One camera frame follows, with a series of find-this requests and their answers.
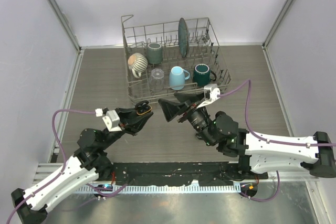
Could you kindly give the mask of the small black earbud case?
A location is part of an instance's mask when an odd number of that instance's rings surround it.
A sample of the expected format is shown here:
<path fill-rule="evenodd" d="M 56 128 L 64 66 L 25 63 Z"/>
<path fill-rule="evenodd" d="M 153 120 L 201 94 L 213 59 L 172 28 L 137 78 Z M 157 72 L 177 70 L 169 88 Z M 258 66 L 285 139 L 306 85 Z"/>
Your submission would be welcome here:
<path fill-rule="evenodd" d="M 153 114 L 152 107 L 149 104 L 148 100 L 140 101 L 135 106 L 134 109 L 136 111 L 137 116 L 149 115 Z"/>

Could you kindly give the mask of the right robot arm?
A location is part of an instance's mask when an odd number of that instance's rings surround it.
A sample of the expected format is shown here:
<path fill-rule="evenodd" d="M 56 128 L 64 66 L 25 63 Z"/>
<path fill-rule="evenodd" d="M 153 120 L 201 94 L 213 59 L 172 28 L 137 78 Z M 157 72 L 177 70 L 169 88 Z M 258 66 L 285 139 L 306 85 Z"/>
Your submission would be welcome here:
<path fill-rule="evenodd" d="M 242 179 L 272 171 L 307 170 L 322 178 L 335 177 L 334 154 L 325 132 L 313 136 L 286 137 L 242 129 L 229 115 L 218 111 L 210 118 L 206 106 L 219 99 L 220 90 L 200 94 L 176 93 L 177 102 L 159 99 L 165 119 L 189 121 L 197 138 L 215 146 L 225 156 L 238 157 L 237 173 Z"/>

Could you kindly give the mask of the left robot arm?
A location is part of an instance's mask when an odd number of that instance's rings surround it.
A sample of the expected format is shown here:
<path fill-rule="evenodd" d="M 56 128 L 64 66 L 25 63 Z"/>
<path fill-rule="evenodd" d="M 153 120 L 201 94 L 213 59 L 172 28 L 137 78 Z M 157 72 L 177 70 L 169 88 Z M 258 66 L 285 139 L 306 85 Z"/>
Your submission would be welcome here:
<path fill-rule="evenodd" d="M 147 101 L 141 101 L 133 108 L 95 109 L 91 114 L 101 117 L 105 128 L 84 129 L 79 148 L 64 158 L 60 168 L 31 188 L 15 189 L 11 193 L 15 207 L 11 216 L 17 214 L 22 223 L 42 223 L 57 204 L 81 186 L 107 181 L 113 164 L 105 150 L 125 134 L 137 135 L 153 112 Z"/>

